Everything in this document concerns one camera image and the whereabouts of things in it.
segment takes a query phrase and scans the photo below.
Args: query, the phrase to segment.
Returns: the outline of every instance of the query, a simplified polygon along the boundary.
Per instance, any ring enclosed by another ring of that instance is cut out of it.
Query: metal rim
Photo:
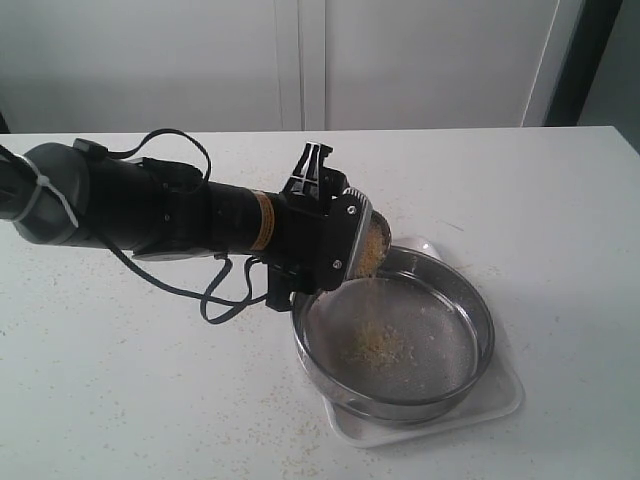
[[[457,271],[455,271],[453,268],[451,268],[449,265],[447,265],[444,262],[441,262],[440,260],[437,260],[433,257],[430,257],[429,255],[426,255],[424,253],[418,252],[416,250],[411,250],[409,248],[405,248],[405,247],[397,247],[397,246],[391,246],[392,249],[394,250],[398,250],[401,252],[406,252],[406,253],[410,253],[412,255],[416,255],[419,257],[424,257],[427,261],[433,262],[438,264],[439,266],[443,267],[445,270],[447,270],[449,273],[451,273],[452,275],[456,276],[459,280],[461,280],[465,286],[467,288],[470,289],[470,291],[473,293],[474,297],[476,297],[478,304],[480,305],[480,307],[482,308],[482,311],[484,312],[484,314],[487,317],[487,348],[486,348],[486,352],[485,355],[483,356],[485,361],[484,363],[479,362],[478,364],[478,368],[476,369],[475,373],[469,377],[469,379],[463,383],[462,385],[460,385],[459,387],[450,390],[446,393],[443,393],[441,395],[438,395],[437,397],[429,397],[429,398],[425,398],[425,399],[420,399],[420,400],[397,400],[397,399],[393,399],[393,398],[387,398],[387,397],[381,397],[381,396],[377,396],[377,395],[367,395],[361,392],[358,392],[357,390],[354,390],[353,388],[349,387],[348,385],[345,385],[344,383],[340,382],[339,380],[337,380],[336,378],[334,378],[334,376],[326,369],[322,366],[322,364],[320,364],[320,362],[318,362],[316,360],[316,358],[314,357],[314,355],[311,353],[311,351],[307,348],[307,345],[305,344],[305,342],[303,341],[303,339],[301,338],[301,329],[302,329],[302,322],[301,322],[301,318],[296,318],[296,314],[295,314],[295,309],[291,311],[291,319],[293,322],[293,331],[294,331],[294,335],[296,337],[296,343],[298,344],[298,347],[301,348],[305,354],[309,357],[309,359],[313,362],[313,365],[320,371],[320,373],[322,373],[325,378],[327,378],[328,380],[330,380],[331,382],[333,382],[334,384],[338,385],[339,387],[347,390],[350,393],[353,393],[354,395],[357,395],[361,398],[367,399],[367,400],[372,400],[374,402],[378,402],[378,403],[384,403],[387,405],[397,405],[397,406],[405,406],[405,407],[412,407],[412,406],[427,406],[427,405],[433,405],[433,404],[437,404],[440,402],[443,402],[445,400],[449,400],[453,397],[456,397],[458,395],[461,395],[463,393],[465,393],[467,390],[469,390],[471,387],[473,387],[473,385],[475,385],[475,383],[478,381],[478,379],[484,374],[484,372],[487,370],[487,367],[489,366],[489,363],[491,361],[491,358],[493,357],[493,351],[494,351],[494,347],[495,347],[495,328],[493,325],[493,319],[491,318],[491,313],[489,312],[489,308],[487,307],[485,301],[483,300],[482,296],[480,295],[480,293],[478,292],[478,290],[471,284],[471,282],[469,282],[469,280],[467,280],[466,278],[464,278],[460,273],[458,273]],[[320,295],[320,293],[316,293],[314,295],[308,296],[303,308],[302,308],[302,313],[306,313],[308,312],[309,308],[311,307],[311,305],[313,304],[313,302],[315,302],[315,300],[318,298],[318,296]]]

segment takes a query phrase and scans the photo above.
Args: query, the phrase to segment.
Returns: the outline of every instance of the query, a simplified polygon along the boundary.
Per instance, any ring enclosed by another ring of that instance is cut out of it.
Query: orange label band
[[[276,226],[276,214],[273,210],[271,200],[264,192],[254,191],[258,203],[260,204],[260,211],[262,212],[262,224],[260,225],[260,232],[256,237],[256,241],[251,245],[251,250],[264,250],[269,245],[271,237],[273,236],[273,230]]]

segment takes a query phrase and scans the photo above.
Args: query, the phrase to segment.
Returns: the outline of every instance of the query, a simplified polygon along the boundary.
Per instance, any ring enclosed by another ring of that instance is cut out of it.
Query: white tray
[[[441,260],[433,245],[421,237],[402,238],[394,241],[394,245],[422,251]],[[522,383],[509,365],[506,355],[499,351],[494,353],[487,371],[460,405],[442,417],[420,425],[377,425],[356,417],[323,398],[333,431],[340,439],[358,448],[401,442],[504,417],[514,412],[523,399]]]

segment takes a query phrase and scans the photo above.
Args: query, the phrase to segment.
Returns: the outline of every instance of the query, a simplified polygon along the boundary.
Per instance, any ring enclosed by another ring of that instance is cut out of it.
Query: white table
[[[114,149],[140,135],[84,135]],[[209,326],[109,253],[0,225],[2,479],[630,479],[640,471],[640,158],[612,128],[228,133],[213,179],[284,185],[332,145],[391,223],[480,290],[526,392],[514,415],[373,451],[329,430],[290,321]],[[73,135],[15,135],[17,152]],[[179,138],[145,151],[200,162]],[[149,265],[202,290],[213,260]],[[240,295],[234,281],[228,290]]]

